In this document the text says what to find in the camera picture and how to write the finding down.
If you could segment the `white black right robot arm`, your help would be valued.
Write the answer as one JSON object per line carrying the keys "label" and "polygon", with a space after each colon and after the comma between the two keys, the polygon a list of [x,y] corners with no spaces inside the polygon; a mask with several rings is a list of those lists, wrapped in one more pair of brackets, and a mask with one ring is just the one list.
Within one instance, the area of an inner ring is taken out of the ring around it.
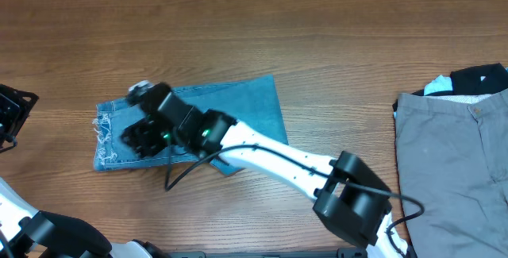
{"label": "white black right robot arm", "polygon": [[124,129],[121,141],[141,158],[179,146],[197,157],[175,179],[171,190],[195,168],[220,160],[235,168],[251,168],[305,195],[324,227],[340,239],[364,248],[370,257],[412,257],[414,252],[396,232],[391,191],[358,156],[317,155],[280,143],[244,121],[217,110],[202,112],[184,102],[166,83],[140,82],[126,101],[144,117]]}

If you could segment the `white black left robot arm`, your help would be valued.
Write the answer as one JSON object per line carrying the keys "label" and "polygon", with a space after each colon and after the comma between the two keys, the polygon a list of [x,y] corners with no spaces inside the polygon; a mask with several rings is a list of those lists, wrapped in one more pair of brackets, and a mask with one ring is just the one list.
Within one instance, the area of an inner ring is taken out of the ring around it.
{"label": "white black left robot arm", "polygon": [[[7,152],[17,147],[17,134],[38,96],[1,85],[1,147]],[[42,245],[42,257],[137,258],[168,257],[149,242],[133,240],[111,243],[95,227],[73,217],[38,210],[28,204],[5,181],[1,181],[1,256],[27,257]]]}

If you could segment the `light blue garment in pile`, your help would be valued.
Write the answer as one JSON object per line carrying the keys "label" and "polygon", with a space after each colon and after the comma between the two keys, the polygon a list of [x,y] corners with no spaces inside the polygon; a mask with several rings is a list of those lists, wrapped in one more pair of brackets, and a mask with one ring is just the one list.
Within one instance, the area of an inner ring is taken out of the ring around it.
{"label": "light blue garment in pile", "polygon": [[423,90],[424,96],[454,95],[452,79],[448,76],[439,75],[428,83]]}

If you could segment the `grey khaki trousers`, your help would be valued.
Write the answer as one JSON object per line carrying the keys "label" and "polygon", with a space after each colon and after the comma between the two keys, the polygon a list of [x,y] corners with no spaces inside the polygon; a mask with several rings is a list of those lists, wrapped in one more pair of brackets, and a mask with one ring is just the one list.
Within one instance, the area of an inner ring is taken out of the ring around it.
{"label": "grey khaki trousers", "polygon": [[407,224],[420,257],[507,255],[507,93],[452,100],[400,94],[401,192],[425,212]]}

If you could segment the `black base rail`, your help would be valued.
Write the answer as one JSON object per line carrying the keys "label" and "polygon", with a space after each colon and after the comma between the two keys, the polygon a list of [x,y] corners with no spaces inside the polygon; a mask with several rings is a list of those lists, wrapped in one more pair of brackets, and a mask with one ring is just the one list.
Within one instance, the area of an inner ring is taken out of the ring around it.
{"label": "black base rail", "polygon": [[211,253],[203,251],[168,252],[171,258],[368,258],[360,248],[338,248],[332,251],[294,251],[294,252],[230,252]]}

